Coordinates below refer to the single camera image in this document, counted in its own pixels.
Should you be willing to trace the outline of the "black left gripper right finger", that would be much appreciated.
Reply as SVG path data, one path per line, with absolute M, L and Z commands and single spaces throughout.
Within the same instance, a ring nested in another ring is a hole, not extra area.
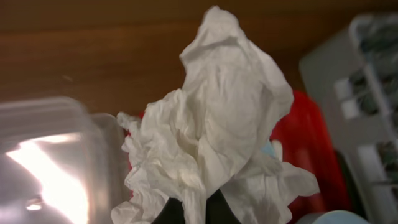
M 206 224 L 240 224 L 220 189 L 206 201 Z

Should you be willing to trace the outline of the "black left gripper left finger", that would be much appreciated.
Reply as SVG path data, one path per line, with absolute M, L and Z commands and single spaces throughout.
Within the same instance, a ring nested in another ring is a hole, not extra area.
M 182 202 L 169 198 L 152 224 L 185 224 Z

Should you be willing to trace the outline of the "white tissue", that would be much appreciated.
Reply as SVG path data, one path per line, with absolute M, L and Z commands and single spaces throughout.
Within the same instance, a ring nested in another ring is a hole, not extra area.
M 207 10 L 180 54 L 183 86 L 149 103 L 142 118 L 119 113 L 133 196 L 111 211 L 114 223 L 151 223 L 177 199 L 186 223 L 204 223 L 217 191 L 241 223 L 287 223 L 289 205 L 319 192 L 309 171 L 263 151 L 294 96 L 273 59 L 237 18 Z

